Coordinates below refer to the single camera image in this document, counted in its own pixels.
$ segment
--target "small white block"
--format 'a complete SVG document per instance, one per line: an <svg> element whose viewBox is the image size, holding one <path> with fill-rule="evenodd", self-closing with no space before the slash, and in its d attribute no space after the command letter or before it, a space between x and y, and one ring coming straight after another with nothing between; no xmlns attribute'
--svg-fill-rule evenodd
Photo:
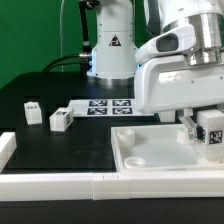
<svg viewBox="0 0 224 224"><path fill-rule="evenodd" d="M28 125L41 124L41 109L37 102L24 103L25 115Z"/></svg>
<svg viewBox="0 0 224 224"><path fill-rule="evenodd" d="M0 173L15 151L16 137L14 132L5 132L0 137Z"/></svg>
<svg viewBox="0 0 224 224"><path fill-rule="evenodd" d="M224 114L219 110L199 111L197 124L203 129L224 129Z"/></svg>
<svg viewBox="0 0 224 224"><path fill-rule="evenodd" d="M50 116L51 131L65 131L73 122L72 108L59 108Z"/></svg>

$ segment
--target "cable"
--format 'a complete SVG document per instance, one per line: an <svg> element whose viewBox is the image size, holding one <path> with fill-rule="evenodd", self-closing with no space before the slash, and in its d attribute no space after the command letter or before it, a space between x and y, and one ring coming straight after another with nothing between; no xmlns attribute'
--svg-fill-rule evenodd
<svg viewBox="0 0 224 224"><path fill-rule="evenodd" d="M48 64L42 72L46 72L49 68L51 68L52 66L54 66L55 64L57 64L58 62L61 62L61 61L64 61L64 60L67 60L67 59L71 59L71 58L79 58L79 55L78 54L72 54L72 55L68 55L68 56L64 56L64 57L61 57L61 58L58 58L54 61L52 61L50 64Z"/></svg>
<svg viewBox="0 0 224 224"><path fill-rule="evenodd" d="M64 6L65 1L62 0L61 2L61 11L60 11L60 43L61 43L61 57L64 55L64 34L63 34L63 18L64 18Z"/></svg>
<svg viewBox="0 0 224 224"><path fill-rule="evenodd" d="M49 69L47 69L45 72L50 72L53 68L64 66L64 65L79 65L79 62L69 62L69 63L60 63L56 65L52 65Z"/></svg>
<svg viewBox="0 0 224 224"><path fill-rule="evenodd" d="M83 41L83 51L91 52L91 45L89 42L89 32L86 18L86 2L79 1L79 12L81 17L81 28L82 28L82 41Z"/></svg>

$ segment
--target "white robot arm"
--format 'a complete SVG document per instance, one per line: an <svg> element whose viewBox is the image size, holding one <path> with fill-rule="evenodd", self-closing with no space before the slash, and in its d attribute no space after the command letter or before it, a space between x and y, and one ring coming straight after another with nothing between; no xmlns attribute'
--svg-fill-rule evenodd
<svg viewBox="0 0 224 224"><path fill-rule="evenodd" d="M137 108L151 113L224 102L221 51L224 18L219 1L159 0L158 3L164 34L150 40L136 53L136 60L143 64L135 75ZM183 43L182 47L175 48L174 41L170 41L173 49L160 52L155 48L160 38L172 33L178 43Z"/></svg>

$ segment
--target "black cable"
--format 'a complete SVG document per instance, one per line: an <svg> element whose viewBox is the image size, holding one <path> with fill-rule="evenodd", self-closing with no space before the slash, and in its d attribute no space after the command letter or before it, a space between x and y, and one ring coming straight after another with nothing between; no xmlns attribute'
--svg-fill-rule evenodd
<svg viewBox="0 0 224 224"><path fill-rule="evenodd" d="M89 32L86 19L86 3L84 1L79 1L79 11L81 17L83 51L91 52L91 46L89 43Z"/></svg>
<svg viewBox="0 0 224 224"><path fill-rule="evenodd" d="M79 65L79 62L69 62L69 63L60 63L52 65L49 69L47 69L45 72L50 72L53 68L64 66L64 65Z"/></svg>
<svg viewBox="0 0 224 224"><path fill-rule="evenodd" d="M148 0L149 4L149 21L147 24L147 31L157 37L160 35L160 15L158 0Z"/></svg>
<svg viewBox="0 0 224 224"><path fill-rule="evenodd" d="M85 7L88 10L94 9L97 5L100 5L100 1L98 0L85 0Z"/></svg>
<svg viewBox="0 0 224 224"><path fill-rule="evenodd" d="M48 64L48 65L42 70L42 72L46 72L49 68L51 68L53 65L57 64L58 62L61 62L61 61L67 60L67 59L71 59L71 58L79 58L79 55L78 55L78 54L72 54L72 55L67 55L67 56L58 58L58 59L52 61L50 64Z"/></svg>

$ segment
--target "white plastic frame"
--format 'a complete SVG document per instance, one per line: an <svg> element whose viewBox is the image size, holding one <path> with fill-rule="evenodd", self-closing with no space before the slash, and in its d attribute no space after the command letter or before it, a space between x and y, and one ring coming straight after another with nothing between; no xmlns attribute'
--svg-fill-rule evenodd
<svg viewBox="0 0 224 224"><path fill-rule="evenodd" d="M112 128L112 145L116 128ZM224 196L224 170L0 175L0 201Z"/></svg>

